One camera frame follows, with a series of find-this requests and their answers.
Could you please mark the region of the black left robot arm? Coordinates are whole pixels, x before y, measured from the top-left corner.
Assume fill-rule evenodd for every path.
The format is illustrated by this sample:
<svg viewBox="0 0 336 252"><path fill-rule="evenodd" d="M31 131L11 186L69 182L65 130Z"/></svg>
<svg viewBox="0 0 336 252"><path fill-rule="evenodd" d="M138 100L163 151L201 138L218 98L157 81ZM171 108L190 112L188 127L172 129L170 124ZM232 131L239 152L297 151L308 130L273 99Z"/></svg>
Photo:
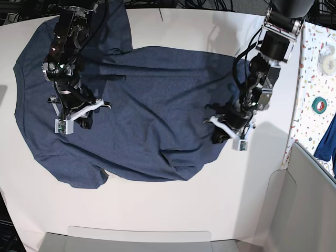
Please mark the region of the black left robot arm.
<svg viewBox="0 0 336 252"><path fill-rule="evenodd" d="M280 63L288 62L313 5L313 1L270 1L263 25L233 63L238 100L210 106L216 111L216 116L208 120L214 125L214 144L233 139L238 150L247 149L247 134L255 127L254 116L268 108Z"/></svg>

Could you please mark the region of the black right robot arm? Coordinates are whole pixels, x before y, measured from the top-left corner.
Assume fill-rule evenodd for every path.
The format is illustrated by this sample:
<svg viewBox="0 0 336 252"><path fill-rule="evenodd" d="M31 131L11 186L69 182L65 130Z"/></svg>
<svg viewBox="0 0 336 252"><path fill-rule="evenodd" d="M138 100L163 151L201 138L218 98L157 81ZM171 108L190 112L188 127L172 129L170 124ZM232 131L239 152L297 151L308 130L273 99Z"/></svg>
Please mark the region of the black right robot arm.
<svg viewBox="0 0 336 252"><path fill-rule="evenodd" d="M85 66L80 52L88 42L92 13L98 1L59 1L58 6L62 13L42 71L56 92L48 98L57 115L55 132L72 134L75 123L90 129L93 111L104 104L80 77Z"/></svg>

